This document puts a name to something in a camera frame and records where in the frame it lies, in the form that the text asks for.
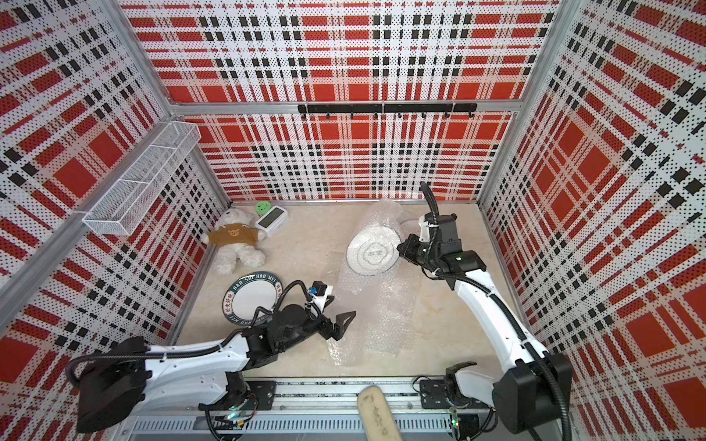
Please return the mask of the white embossed plate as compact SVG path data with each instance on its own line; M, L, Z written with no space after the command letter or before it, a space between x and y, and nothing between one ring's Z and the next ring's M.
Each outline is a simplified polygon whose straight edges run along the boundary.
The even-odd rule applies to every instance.
M360 230L347 246L347 265L362 276L378 276L391 269L399 255L400 235L385 225L370 225Z

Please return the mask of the green rimmed plate front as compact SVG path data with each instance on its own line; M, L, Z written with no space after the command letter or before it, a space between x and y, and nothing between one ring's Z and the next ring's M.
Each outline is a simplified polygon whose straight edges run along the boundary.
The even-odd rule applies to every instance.
M222 314L234 325L259 325L267 318L264 312L254 319L258 307L270 312L281 297L281 280L270 272L254 272L237 279L222 298Z

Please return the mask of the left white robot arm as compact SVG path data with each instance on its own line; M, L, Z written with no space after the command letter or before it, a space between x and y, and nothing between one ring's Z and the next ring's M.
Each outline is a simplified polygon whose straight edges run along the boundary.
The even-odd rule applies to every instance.
M303 305L276 299L270 308L257 306L250 321L222 340L159 347L131 337L107 353L70 360L65 374L78 391L77 432L97 433L136 413L195 408L217 435L232 428L224 412L246 410L237 422L242 427L257 412L271 409L274 382L248 384L245 372L277 361L312 336L340 340L356 316L325 316L335 298L332 287L321 281L307 287L296 280L283 293L295 287L303 292Z

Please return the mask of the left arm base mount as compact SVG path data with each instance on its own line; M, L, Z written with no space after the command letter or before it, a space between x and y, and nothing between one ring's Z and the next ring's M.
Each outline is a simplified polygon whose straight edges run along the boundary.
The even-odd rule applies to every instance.
M226 387L224 396L213 404L199 404L206 426L216 440L235 440L248 428L258 411L269 411L275 398L277 382L237 381Z

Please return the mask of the bubble wrap sheet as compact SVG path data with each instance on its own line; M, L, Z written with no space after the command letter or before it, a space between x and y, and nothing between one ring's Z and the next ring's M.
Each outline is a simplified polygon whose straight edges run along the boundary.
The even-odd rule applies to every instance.
M396 201L381 200L365 211L352 238L363 228L376 224L397 231L401 243L419 231L417 216ZM347 265L347 246L338 257L340 269L334 284L336 300L332 310L354 311L357 316L344 337L327 342L332 362L341 367L360 365L366 356L373 354L397 356L411 347L415 337L412 318L422 279L420 270L402 257L381 275L356 274Z

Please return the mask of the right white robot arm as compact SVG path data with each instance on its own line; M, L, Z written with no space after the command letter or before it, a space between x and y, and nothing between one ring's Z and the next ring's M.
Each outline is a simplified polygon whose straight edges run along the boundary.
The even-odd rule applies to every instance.
M475 362L446 370L445 395L454 407L484 404L512 434L557 423L561 437L573 437L570 395L573 369L566 356L552 354L509 308L478 253L463 250L456 216L429 212L420 232L410 234L397 251L434 280L446 282L471 310L488 337L501 371L487 373Z

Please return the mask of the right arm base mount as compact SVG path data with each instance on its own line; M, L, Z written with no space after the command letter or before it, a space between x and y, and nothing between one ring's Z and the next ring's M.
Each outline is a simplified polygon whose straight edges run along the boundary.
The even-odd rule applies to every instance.
M494 408L461 394L456 373L475 366L473 361L461 362L447 367L443 378L420 375L412 381L412 388L418 394L423 409L449 411L450 437L453 440L476 440L498 426Z

